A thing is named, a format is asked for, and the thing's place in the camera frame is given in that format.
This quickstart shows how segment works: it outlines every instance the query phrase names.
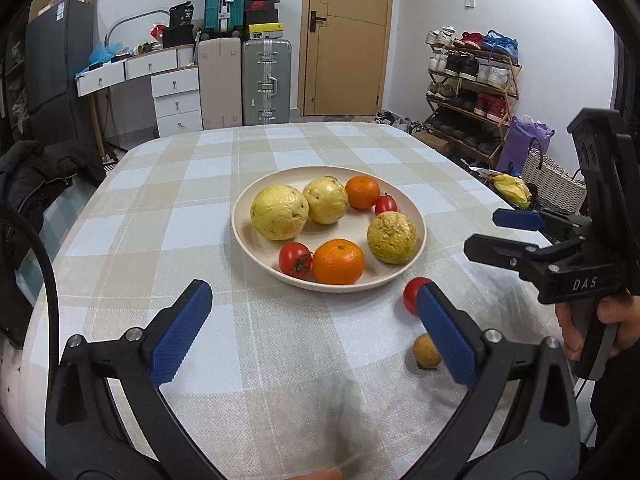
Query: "shelf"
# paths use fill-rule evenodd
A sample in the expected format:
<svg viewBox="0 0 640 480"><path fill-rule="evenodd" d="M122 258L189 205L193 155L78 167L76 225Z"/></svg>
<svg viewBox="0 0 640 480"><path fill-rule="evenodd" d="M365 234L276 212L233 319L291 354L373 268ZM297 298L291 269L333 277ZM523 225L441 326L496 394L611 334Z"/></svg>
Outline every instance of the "shelf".
<svg viewBox="0 0 640 480"><path fill-rule="evenodd" d="M480 156L482 159L487 160L487 161L491 161L492 157L495 155L495 152L491 155L487 155L486 153L481 152L480 150L477 150L475 148L473 148L472 146L469 146L466 142L457 139L456 137L447 135L443 132L441 132L440 130L436 130L436 128L434 128L433 126L431 126L430 124L425 124L424 126L427 127L427 129L436 134L437 136L448 140L450 142L454 142L455 144L461 146L462 148L464 148L465 150L467 150L469 153L472 153L473 155L477 155Z"/></svg>
<svg viewBox="0 0 640 480"><path fill-rule="evenodd" d="M444 46L444 45L430 45L432 50L449 50L451 52L461 52L463 54L473 54L478 57L485 57L487 59L496 59L506 64L513 65L520 68L520 65L513 62L510 56L504 54L498 54L497 52L488 52L486 50L476 50L474 48L459 48L456 46Z"/></svg>
<svg viewBox="0 0 640 480"><path fill-rule="evenodd" d="M503 92L502 90L500 90L499 88L496 88L495 86L479 83L478 81L471 81L469 79L465 79L464 77L449 75L442 72L436 72L435 70L427 70L427 72L429 72L431 75L439 75L439 76L446 77L448 79L459 79L463 83L469 83L472 85L479 86L480 88L483 88L493 94L508 95L509 97L513 97L514 99L518 98L518 96L513 92Z"/></svg>
<svg viewBox="0 0 640 480"><path fill-rule="evenodd" d="M4 74L4 77L10 77L15 73L18 73L21 69L23 69L24 67L24 60L22 60L20 63L16 63L15 65L13 65L10 69L9 72L7 72L6 74Z"/></svg>
<svg viewBox="0 0 640 480"><path fill-rule="evenodd" d="M463 108L458 108L457 106L452 105L451 103L447 102L447 101L442 101L440 99L436 99L433 97L428 97L427 96L427 101L430 103L435 103L437 105L441 105L444 106L445 108L449 108L450 110L453 110L455 112L458 112L460 114L466 115L467 117L472 117L478 121L481 121L482 123L486 123L486 124L490 124L491 126L496 126L497 128L501 128L501 127L508 127L509 123L506 120L502 120L500 123L496 123L495 121L492 121L491 119L487 119L486 117L482 117L478 114L475 114L473 112L469 112Z"/></svg>

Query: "table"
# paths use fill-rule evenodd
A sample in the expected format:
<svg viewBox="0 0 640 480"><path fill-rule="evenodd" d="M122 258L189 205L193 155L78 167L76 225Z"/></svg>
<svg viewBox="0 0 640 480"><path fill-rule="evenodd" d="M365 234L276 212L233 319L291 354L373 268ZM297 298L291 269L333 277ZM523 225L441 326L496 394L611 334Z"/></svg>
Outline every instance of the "table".
<svg viewBox="0 0 640 480"><path fill-rule="evenodd" d="M426 250L375 290L319 294L262 272L234 240L239 194L272 171L347 166L398 186L424 215ZM443 428L465 389L446 367L421 371L410 348L424 329L402 306L414 276L435 280L481 328L538 343L559 336L550 306L513 272L466 260L474 232L544 244L497 228L504 203L408 134L367 123L211 130L131 150L91 198L54 262L61 348L146 326L193 278L214 291L212 313L162 392L181 423L230 479L288 478L342 466L346 478L396 479ZM10 420L42 460L47 324L41 293ZM152 456L117 381L116 403L139 450ZM497 436L508 388L478 451Z"/></svg>

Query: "black jacket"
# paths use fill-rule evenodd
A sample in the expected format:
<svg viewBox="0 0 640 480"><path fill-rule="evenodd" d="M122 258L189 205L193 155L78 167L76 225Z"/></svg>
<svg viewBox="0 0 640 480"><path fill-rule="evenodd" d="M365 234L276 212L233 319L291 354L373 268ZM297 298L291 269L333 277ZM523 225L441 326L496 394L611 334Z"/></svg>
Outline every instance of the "black jacket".
<svg viewBox="0 0 640 480"><path fill-rule="evenodd" d="M76 140L43 146L36 140L16 142L0 158L0 199L9 203L40 232L44 211L75 175L99 186L105 172L95 146ZM12 344L24 343L33 307L15 283L29 246L24 237L0 225L0 330Z"/></svg>

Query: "door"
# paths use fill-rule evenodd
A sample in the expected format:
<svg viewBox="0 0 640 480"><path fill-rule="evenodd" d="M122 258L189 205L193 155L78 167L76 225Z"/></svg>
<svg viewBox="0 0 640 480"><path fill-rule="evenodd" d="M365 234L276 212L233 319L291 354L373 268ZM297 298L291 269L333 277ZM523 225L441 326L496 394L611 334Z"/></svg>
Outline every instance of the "door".
<svg viewBox="0 0 640 480"><path fill-rule="evenodd" d="M304 115L375 115L388 0L309 0Z"/></svg>

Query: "plate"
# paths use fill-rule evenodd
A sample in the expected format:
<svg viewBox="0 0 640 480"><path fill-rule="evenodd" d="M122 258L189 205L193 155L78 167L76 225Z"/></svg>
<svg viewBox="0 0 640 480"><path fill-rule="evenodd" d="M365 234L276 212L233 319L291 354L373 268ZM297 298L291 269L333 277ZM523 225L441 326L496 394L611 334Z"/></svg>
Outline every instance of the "plate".
<svg viewBox="0 0 640 480"><path fill-rule="evenodd" d="M309 219L302 232L294 238L295 241L305 244L309 250L314 252L318 247L334 238L344 238L357 244L364 253L365 267L360 279L353 285L325 285L309 280L299 280L280 272L278 267L278 255L280 249L291 242L285 240L274 242L267 240L258 234L251 224L250 209L255 196L265 187L273 184L288 184L302 191L305 186L315 178L331 175L337 178L343 185L354 176L362 175L361 171L350 170L349 168L339 168L337 166L304 166L302 168L291 168L290 170L276 171L268 174L251 184L238 197L231 213L231 225L236 236L236 240L242 250L266 272L274 277L300 288L316 290L318 292L356 292L375 288L390 282L395 277L405 272L415 260L418 259L426 241L426 227L424 219L414 203L400 191L397 187L389 184L385 180L373 175L380 185L380 193L388 193L398 204L398 211L407 215L415 225L418 238L418 250L415 256L404 266L384 264L375 258L367 246L367 229L375 218L373 208L369 211L357 211L350 206L347 213L333 225L321 225Z"/></svg>

